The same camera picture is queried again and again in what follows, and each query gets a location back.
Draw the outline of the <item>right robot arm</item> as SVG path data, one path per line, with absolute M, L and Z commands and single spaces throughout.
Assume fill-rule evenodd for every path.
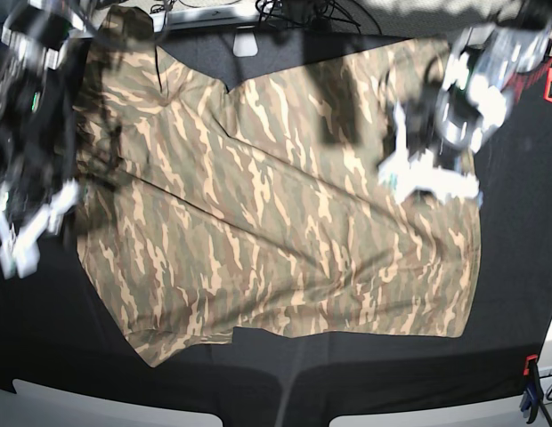
M 20 1 L 0 39 L 0 197 L 21 223 L 75 175 L 75 114 L 67 87 L 71 34 L 95 1 Z

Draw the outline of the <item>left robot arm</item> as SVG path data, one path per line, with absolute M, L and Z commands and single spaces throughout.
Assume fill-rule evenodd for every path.
M 552 1 L 526 1 L 517 17 L 463 29 L 451 43 L 433 127 L 455 150 L 478 150 L 515 104 L 513 80 L 543 63 L 552 37 Z

